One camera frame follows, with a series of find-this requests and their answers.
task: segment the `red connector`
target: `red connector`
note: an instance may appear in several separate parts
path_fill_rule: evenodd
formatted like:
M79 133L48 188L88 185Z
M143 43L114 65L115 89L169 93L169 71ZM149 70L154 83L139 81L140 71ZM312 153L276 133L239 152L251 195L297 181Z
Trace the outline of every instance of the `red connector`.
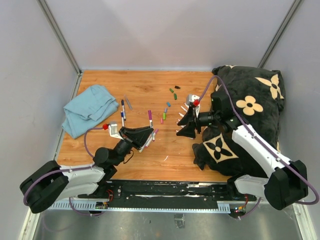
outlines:
M103 124L102 127L104 130L107 130L109 128L109 124Z
M193 105L197 107L199 104L200 104L200 101L198 99L194 100Z

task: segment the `metal floor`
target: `metal floor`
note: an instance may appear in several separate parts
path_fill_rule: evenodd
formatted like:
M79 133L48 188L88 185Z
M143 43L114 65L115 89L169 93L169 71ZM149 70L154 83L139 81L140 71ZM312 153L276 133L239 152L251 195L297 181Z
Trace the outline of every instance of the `metal floor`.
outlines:
M261 204L241 221L227 214L186 213L177 228L174 213L106 212L80 216L71 210L47 210L40 217L33 240L301 240L293 207L277 211Z

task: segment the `blue marker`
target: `blue marker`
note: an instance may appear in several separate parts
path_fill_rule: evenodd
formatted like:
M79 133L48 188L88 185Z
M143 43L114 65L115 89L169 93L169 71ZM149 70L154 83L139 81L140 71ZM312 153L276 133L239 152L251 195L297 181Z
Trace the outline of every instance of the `blue marker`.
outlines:
M123 99L121 100L121 105L122 105L123 119L127 120L126 112L125 112L125 101Z
M121 112L121 122L122 122L122 127L125 126L125 119L124 119L124 112Z

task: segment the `cable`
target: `cable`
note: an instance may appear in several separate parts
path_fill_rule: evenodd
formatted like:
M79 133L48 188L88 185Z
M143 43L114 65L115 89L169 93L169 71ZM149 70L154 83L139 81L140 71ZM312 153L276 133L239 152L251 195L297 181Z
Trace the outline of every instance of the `cable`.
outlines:
M107 192L109 193L109 203L112 202L112 200L114 199L114 192L110 189L107 190Z
M242 218L245 218L245 217L247 217L248 215L250 215L257 207L258 207L258 205L259 205L259 203L261 202L261 197L259 197L259 199L258 199L258 201L256 202L256 204L254 205L254 207L250 210L250 211L248 211L245 215L243 215L243 216L241 216L240 217L240 220L242 219Z
M209 86L210 86L211 82L215 79L215 77L217 77L217 76L216 76L216 75L213 75L213 76L210 78L210 80L209 80L208 84L206 85L206 87L205 87L205 89L204 89L203 93L201 94L200 98L198 99L198 101L199 101L199 102L200 102L200 101L201 101L201 99L205 96L205 94L206 94L206 92L207 92L207 90L208 90L208 88L209 88Z
M84 134L84 148L86 150L86 152L93 158L94 156L89 152L89 149L87 147L87 133L91 130L102 130L104 129L103 127L92 127L89 128L85 134ZM87 170L87 169L91 169L92 167L94 167L95 164L90 165L90 166L85 166L85 167L75 167L75 168L66 168L66 169L59 169L59 170L54 170L51 172L48 172L44 175L42 175L41 177L39 177L37 180L34 181L34 183L31 184L31 186L27 189L27 191L25 192L24 196L23 196L23 204L28 206L28 202L27 202L27 198L29 193L31 192L31 190L43 179L45 179L46 177L49 177L53 174L58 174L58 173L65 173L65 172L71 172L71 171L80 171L80 170Z
M23 196L23 203L24 205L28 206L28 202L27 202L27 198L28 195L30 193L30 191L39 183L41 182L43 179L53 175L53 174L58 174L58 173L65 173L65 172L71 172L71 171L80 171L80 170L87 170L87 169L91 169L92 167L94 167L95 164L90 165L90 166L83 166L83 167L75 167L75 168L66 168L66 169L59 169L59 170L54 170L54 171L50 171L44 175L42 175L41 177L39 177L37 180L34 181L34 183L31 184L31 186L27 189L27 191L25 192L24 196Z
M75 209L75 207L73 206L72 202L71 202L71 197L69 197L69 204L70 204L70 207L73 211L75 211L77 214L81 215L81 216L94 216L94 217L97 217L97 216L100 216L102 214L104 214L106 211L104 212L101 212L101 213L83 213L83 212L80 212L78 211L77 209Z
M301 179L301 181L303 181L314 193L315 195L315 200L314 201L311 201L311 202L304 202L304 201L297 201L296 203L298 204L302 204L302 205L315 205L319 202L319 194L317 192L317 190L314 188L314 186L311 185L311 183L309 183L303 176L301 176L296 170L294 170L291 166L289 166L287 163L285 163L281 158L279 158L279 156L274 153L272 151L271 148L269 148L261 139L259 139L258 137L255 136L255 134L251 131L251 129L247 126L247 124L245 123L245 121L242 119L242 117L239 115L239 113L237 113L236 109L235 109L235 106L232 102L232 99L231 99L231 96L230 96L230 93L224 83L224 81L221 79L221 77L219 77L218 75L213 75L213 77L209 80L208 82L208 85L205 87L201 97L203 97L206 93L206 91L208 90L209 88L209 84L212 82L212 80L214 78L217 78L221 85L223 86L224 88L224 91L225 93L227 94L227 96L229 97L229 101L230 101L230 104L231 104L231 107L232 107L232 111L234 112L234 114L236 115L236 117L239 119L239 121L243 124L243 126L245 127L245 129L251 134L252 137L254 137L255 140L258 141L258 143L260 143L273 157L275 157L276 159L279 159L279 162L282 163L284 166L286 166L291 172L293 172L299 179Z
M84 133L84 137L83 137L83 143L84 143L84 148L86 150L86 152L89 154L90 157L94 158L94 156L91 154L91 152L89 151L88 149L88 146L87 146L87 134L88 132L90 132L91 130L102 130L104 129L103 127L92 127L92 128L89 128L85 133Z
M128 163L129 161L130 161L130 159L132 159L132 157L135 155L135 152L131 149L130 150L130 153L132 152L132 155L131 155L131 157L127 160L127 161L123 161L123 164L126 164L126 163Z
M248 202L249 202L248 194L245 194L244 197L245 197L245 204L240 206L240 207L238 207L238 210L241 210L241 209L245 208L247 206Z

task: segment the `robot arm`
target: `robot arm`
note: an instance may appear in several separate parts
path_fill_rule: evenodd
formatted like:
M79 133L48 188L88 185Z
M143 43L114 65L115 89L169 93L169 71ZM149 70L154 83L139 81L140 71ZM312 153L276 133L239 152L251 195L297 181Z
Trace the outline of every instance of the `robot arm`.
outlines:
M96 195L104 198L106 181L116 172L115 166L124 161L132 148L141 149L153 132L150 126L141 128L108 125L111 137L120 141L114 149L100 147L93 158L94 164L77 167L60 166L55 160L45 163L20 185L24 204L33 213L40 213L55 201L78 195Z
M200 133L201 127L216 125L221 125L226 133L232 131L232 140L244 148L267 175L267 178L250 175L230 178L229 188L235 194L250 194L265 198L277 210L282 210L308 195L307 185L280 162L281 159L307 179L306 166L300 160L291 161L271 147L248 122L246 126L243 125L233 113L229 97L224 92L213 92L211 101L214 102L211 110L198 114L195 111L196 106L191 103L188 112L178 122L179 126L185 125L185 127L176 135L195 138L195 129ZM272 150L273 154L258 140Z

